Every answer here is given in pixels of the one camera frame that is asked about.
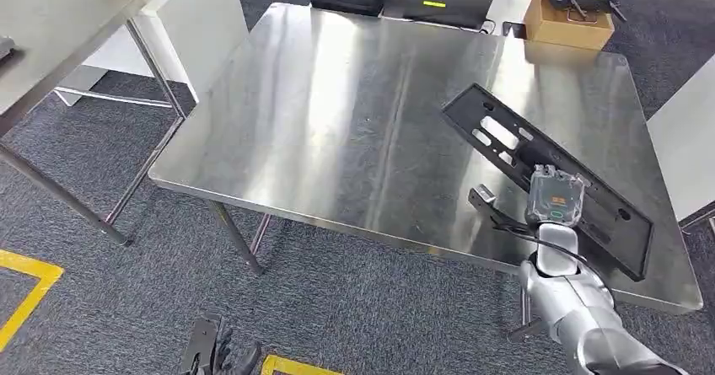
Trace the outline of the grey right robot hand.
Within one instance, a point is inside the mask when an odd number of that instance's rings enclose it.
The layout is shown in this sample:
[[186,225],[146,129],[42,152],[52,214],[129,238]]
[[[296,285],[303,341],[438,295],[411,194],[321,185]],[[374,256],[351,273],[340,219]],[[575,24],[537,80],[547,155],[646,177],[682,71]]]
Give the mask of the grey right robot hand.
[[555,223],[575,228],[583,214],[586,183],[551,164],[536,164],[524,212],[529,225]]

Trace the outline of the dark left robot hand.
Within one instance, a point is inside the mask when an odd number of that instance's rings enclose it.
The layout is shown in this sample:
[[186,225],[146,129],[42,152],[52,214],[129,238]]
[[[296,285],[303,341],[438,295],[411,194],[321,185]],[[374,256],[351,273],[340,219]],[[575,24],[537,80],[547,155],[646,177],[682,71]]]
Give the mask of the dark left robot hand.
[[252,341],[240,353],[231,349],[233,330],[226,328],[218,337],[213,358],[214,374],[251,374],[262,354],[259,341]]

